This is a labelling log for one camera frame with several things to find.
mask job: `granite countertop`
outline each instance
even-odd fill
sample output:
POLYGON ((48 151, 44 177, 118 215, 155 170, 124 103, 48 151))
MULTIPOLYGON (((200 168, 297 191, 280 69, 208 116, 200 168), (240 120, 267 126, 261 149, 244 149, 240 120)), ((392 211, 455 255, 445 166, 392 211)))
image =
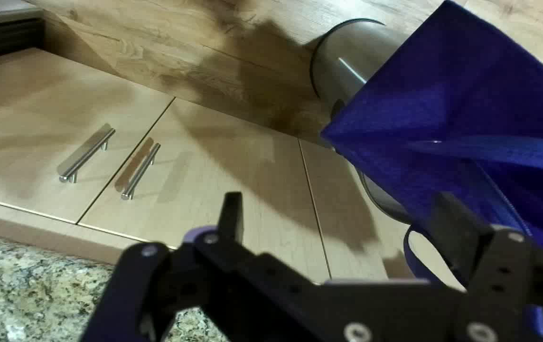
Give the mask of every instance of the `granite countertop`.
MULTIPOLYGON (((0 240, 0 341, 79 341, 111 268, 0 240)), ((200 310, 177 316, 168 341, 227 341, 200 310)))

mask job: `gray cylinder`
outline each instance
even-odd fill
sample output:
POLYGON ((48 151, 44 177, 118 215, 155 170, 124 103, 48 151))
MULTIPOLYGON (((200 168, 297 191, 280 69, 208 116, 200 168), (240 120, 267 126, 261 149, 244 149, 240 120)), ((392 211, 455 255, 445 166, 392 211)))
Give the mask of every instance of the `gray cylinder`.
MULTIPOLYGON (((356 94, 403 46, 407 35, 396 33, 373 20, 354 20, 337 25, 318 44, 310 77, 318 97, 331 116, 343 111, 356 94)), ((361 173, 369 198, 388 215, 409 223, 405 208, 361 173)))

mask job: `screw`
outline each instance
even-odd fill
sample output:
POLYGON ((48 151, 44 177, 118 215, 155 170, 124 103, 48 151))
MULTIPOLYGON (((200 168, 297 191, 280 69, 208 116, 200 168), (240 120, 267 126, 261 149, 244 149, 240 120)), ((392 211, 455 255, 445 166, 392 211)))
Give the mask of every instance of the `screw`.
POLYGON ((474 339, 474 342, 498 342, 496 331, 479 322, 468 325, 468 335, 474 339))
POLYGON ((204 238, 204 242, 206 242, 208 246, 213 246, 213 244, 219 242, 219 236, 217 236, 217 234, 208 234, 208 236, 204 238))
POLYGON ((511 232, 508 234, 510 240, 517 242, 517 244, 523 244, 525 242, 525 236, 517 234, 517 232, 511 232))
POLYGON ((371 342, 373 335, 367 325, 363 324, 350 324, 344 331, 348 342, 371 342))
POLYGON ((147 259, 155 257, 156 253, 158 253, 156 246, 147 246, 147 248, 141 249, 141 255, 147 257, 147 259))

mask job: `metal bar handle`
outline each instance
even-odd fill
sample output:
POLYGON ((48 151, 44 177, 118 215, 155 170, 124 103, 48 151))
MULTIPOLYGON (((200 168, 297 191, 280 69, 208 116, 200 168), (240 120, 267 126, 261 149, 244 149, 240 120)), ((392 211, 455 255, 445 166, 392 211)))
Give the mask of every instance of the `metal bar handle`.
POLYGON ((151 154, 145 158, 145 162, 141 164, 139 172, 136 173, 136 177, 128 183, 128 187, 122 192, 124 200, 134 200, 136 198, 136 189, 139 187, 143 175, 147 173, 147 170, 155 164, 156 154, 160 151, 160 143, 156 143, 151 151, 151 154))
POLYGON ((82 154, 67 172, 62 175, 62 183, 79 183, 79 172, 84 168, 84 164, 98 154, 98 151, 107 151, 109 149, 109 139, 117 135, 115 128, 109 128, 105 135, 98 143, 94 143, 86 154, 82 154))

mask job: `wooden floor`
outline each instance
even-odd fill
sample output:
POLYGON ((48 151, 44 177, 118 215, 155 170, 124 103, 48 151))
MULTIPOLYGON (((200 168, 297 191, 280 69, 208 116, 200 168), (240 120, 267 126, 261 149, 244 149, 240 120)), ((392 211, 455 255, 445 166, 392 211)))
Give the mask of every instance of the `wooden floor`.
MULTIPOLYGON (((441 0, 33 0, 48 50, 166 94, 318 139, 316 40, 352 18, 413 33, 441 0)), ((543 61, 542 0, 460 0, 543 61)))

